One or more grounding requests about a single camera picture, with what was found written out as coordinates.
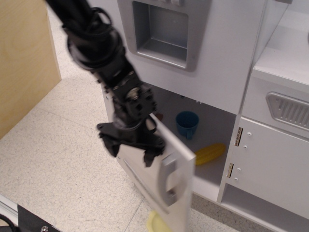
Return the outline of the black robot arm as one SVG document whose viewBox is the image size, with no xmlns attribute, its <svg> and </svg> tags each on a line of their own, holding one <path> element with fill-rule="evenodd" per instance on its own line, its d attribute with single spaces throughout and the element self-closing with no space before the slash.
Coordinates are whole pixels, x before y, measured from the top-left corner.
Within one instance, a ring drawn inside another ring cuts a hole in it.
<svg viewBox="0 0 309 232">
<path fill-rule="evenodd" d="M 99 135 L 112 156 L 120 145 L 144 150 L 144 163 L 150 167 L 162 155 L 164 140 L 147 127 L 157 104 L 151 89 L 138 77 L 126 58 L 126 49 L 105 11 L 85 0 L 50 0 L 48 5 L 62 22 L 73 60 L 91 72 L 112 95 L 113 121 L 98 124 Z"/>
</svg>

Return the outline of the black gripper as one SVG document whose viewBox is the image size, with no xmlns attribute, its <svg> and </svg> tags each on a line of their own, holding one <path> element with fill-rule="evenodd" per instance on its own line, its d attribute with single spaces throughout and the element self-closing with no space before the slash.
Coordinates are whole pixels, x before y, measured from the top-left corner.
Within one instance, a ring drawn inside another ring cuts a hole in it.
<svg viewBox="0 0 309 232">
<path fill-rule="evenodd" d="M 117 121 L 101 123 L 97 129 L 113 157 L 117 157 L 120 145 L 144 150 L 145 167 L 151 167 L 155 157 L 162 155 L 165 150 L 165 141 L 156 134 L 157 124 L 153 119 L 144 119 L 133 127 L 123 126 Z"/>
</svg>

